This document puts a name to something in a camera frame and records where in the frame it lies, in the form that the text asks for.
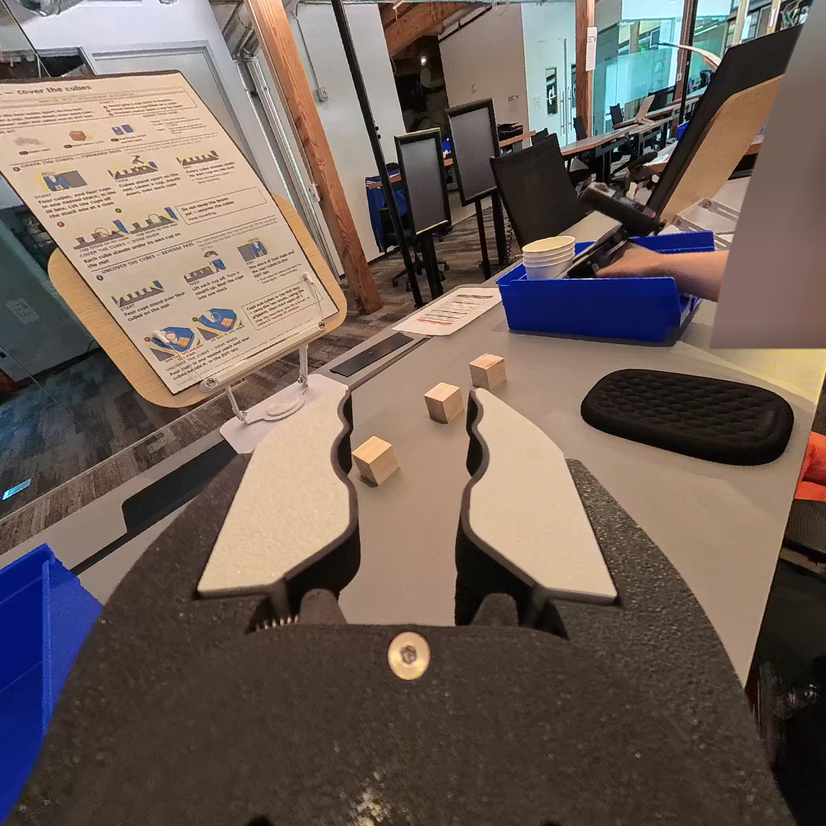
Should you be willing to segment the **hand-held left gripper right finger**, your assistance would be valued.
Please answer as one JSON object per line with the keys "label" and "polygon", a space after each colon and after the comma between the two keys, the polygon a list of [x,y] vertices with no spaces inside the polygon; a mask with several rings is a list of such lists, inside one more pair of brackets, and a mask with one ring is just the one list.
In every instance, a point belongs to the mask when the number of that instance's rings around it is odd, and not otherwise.
{"label": "hand-held left gripper right finger", "polygon": [[617,588],[563,451],[481,388],[469,394],[466,429],[458,604],[509,595],[523,625],[535,625],[555,600],[614,604]]}

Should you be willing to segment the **black quilted wrist rest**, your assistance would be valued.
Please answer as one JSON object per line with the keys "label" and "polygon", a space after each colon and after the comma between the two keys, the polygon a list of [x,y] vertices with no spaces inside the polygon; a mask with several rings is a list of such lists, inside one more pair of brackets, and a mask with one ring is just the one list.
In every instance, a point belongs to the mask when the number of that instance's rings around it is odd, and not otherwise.
{"label": "black quilted wrist rest", "polygon": [[642,368],[602,377],[581,416],[608,435],[738,467],[777,460],[795,423],[790,404],[765,388]]}

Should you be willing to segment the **black office chair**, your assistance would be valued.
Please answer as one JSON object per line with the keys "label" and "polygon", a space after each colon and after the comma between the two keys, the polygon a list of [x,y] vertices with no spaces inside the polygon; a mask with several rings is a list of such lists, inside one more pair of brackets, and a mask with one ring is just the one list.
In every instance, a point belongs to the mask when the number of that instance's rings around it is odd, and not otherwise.
{"label": "black office chair", "polygon": [[576,196],[556,134],[490,159],[501,201],[520,248],[561,235],[588,215]]}

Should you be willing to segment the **light wooden cube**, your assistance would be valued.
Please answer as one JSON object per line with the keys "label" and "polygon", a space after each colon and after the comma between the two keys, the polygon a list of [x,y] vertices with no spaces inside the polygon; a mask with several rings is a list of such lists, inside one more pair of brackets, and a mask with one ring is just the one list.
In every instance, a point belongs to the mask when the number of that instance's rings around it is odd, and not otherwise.
{"label": "light wooden cube", "polygon": [[429,418],[441,424],[449,424],[465,413],[462,389],[458,386],[441,382],[429,389],[424,398]]}
{"label": "light wooden cube", "polygon": [[493,391],[507,381],[506,363],[502,356],[483,354],[473,359],[468,367],[473,387]]}
{"label": "light wooden cube", "polygon": [[365,440],[351,456],[362,478],[375,486],[382,485],[401,467],[392,444],[378,436]]}

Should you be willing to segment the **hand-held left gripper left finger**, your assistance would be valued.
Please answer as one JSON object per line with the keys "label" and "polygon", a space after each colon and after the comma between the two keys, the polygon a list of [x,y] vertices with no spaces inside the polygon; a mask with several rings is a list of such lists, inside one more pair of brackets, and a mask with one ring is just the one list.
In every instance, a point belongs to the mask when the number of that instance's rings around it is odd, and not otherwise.
{"label": "hand-held left gripper left finger", "polygon": [[335,596],[359,567],[358,501],[347,387],[316,387],[253,448],[197,585],[199,596],[265,595],[296,614],[304,595]]}

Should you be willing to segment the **wooden pillar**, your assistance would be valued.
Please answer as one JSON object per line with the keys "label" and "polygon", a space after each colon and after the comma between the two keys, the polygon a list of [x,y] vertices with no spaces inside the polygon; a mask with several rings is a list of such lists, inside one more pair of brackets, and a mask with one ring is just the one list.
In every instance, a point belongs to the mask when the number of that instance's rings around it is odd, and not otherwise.
{"label": "wooden pillar", "polygon": [[321,211],[342,263],[350,292],[362,315],[382,309],[345,190],[336,169],[281,1],[246,1],[266,63],[277,78],[292,116],[309,171],[321,193]]}
{"label": "wooden pillar", "polygon": [[576,114],[586,135],[592,133],[593,71],[595,68],[595,1],[575,1]]}

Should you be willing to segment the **black framed panel on stand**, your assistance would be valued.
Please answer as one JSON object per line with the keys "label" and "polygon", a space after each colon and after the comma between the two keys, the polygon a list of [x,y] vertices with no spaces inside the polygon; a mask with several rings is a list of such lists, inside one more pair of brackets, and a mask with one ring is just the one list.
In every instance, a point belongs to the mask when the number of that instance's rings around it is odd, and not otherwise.
{"label": "black framed panel on stand", "polygon": [[490,197],[498,262],[508,262],[505,222],[500,194],[494,180],[491,159],[500,156],[494,104],[491,98],[448,108],[445,117],[451,144],[453,167],[464,206],[474,204],[481,244],[481,268],[491,277],[481,201]]}
{"label": "black framed panel on stand", "polygon": [[439,128],[395,136],[410,231],[425,267],[431,299],[444,294],[433,237],[451,225]]}

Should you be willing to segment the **white printed paper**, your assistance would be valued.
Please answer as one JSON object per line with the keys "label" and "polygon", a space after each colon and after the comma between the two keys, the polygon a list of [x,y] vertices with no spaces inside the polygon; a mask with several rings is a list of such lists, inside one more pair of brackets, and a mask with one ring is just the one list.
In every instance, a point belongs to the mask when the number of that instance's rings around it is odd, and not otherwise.
{"label": "white printed paper", "polygon": [[393,330],[415,336],[450,336],[500,304],[497,287],[458,287],[428,303]]}

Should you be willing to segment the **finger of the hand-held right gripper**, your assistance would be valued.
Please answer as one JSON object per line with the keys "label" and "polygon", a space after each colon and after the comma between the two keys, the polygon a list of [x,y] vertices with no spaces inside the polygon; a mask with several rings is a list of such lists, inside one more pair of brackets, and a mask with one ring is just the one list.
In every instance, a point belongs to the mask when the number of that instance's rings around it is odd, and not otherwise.
{"label": "finger of the hand-held right gripper", "polygon": [[625,227],[618,224],[573,259],[567,269],[567,279],[596,277],[598,272],[613,263],[625,247]]}

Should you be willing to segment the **white metal book stand base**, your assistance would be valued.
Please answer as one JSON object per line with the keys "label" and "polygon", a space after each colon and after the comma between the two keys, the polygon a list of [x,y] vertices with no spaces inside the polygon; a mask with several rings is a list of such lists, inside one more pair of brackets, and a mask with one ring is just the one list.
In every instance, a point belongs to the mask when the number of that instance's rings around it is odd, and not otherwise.
{"label": "white metal book stand base", "polygon": [[674,216],[679,231],[709,231],[716,236],[733,236],[740,212],[720,201],[705,198]]}

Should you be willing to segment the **laminated instruction sheet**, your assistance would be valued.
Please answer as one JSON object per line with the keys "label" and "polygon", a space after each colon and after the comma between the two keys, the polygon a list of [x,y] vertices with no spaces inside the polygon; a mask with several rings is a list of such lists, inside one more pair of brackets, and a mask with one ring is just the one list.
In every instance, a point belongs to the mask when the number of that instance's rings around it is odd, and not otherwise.
{"label": "laminated instruction sheet", "polygon": [[179,71],[3,80],[2,175],[172,394],[336,312]]}

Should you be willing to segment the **blue plastic bin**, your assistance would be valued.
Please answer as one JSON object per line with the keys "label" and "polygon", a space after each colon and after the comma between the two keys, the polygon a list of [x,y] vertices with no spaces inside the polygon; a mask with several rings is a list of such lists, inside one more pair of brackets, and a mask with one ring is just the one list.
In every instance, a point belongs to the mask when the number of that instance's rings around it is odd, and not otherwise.
{"label": "blue plastic bin", "polygon": [[102,604],[48,544],[1,571],[1,821],[36,763]]}
{"label": "blue plastic bin", "polygon": [[511,330],[670,346],[700,299],[669,277],[529,280],[523,263],[496,280]]}

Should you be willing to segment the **blue striped jacket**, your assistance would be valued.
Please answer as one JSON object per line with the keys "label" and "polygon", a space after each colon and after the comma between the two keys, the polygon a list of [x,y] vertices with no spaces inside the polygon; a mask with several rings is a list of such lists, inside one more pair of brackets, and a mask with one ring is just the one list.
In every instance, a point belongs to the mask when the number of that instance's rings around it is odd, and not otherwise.
{"label": "blue striped jacket", "polygon": [[[409,229],[409,216],[400,171],[399,169],[391,170],[388,175],[397,203],[401,226],[407,231]],[[390,218],[387,198],[382,188],[380,176],[366,178],[365,188],[367,207],[377,248],[380,250],[380,253],[387,253],[388,246],[396,246],[397,242],[388,240],[389,235],[395,235],[395,229]]]}

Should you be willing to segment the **person's right hand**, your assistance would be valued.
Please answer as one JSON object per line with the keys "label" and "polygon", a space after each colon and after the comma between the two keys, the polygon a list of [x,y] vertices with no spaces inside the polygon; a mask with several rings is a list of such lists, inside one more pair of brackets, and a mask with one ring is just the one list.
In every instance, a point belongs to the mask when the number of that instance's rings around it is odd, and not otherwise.
{"label": "person's right hand", "polygon": [[672,277],[676,255],[658,253],[636,244],[626,245],[618,255],[595,271],[599,278]]}

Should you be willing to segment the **black zip jacket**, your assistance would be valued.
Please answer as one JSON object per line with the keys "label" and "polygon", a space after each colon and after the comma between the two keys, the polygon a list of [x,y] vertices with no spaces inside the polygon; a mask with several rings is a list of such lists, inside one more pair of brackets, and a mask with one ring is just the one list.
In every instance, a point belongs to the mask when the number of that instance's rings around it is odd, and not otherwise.
{"label": "black zip jacket", "polygon": [[824,559],[781,550],[748,693],[770,769],[795,821],[824,825]]}

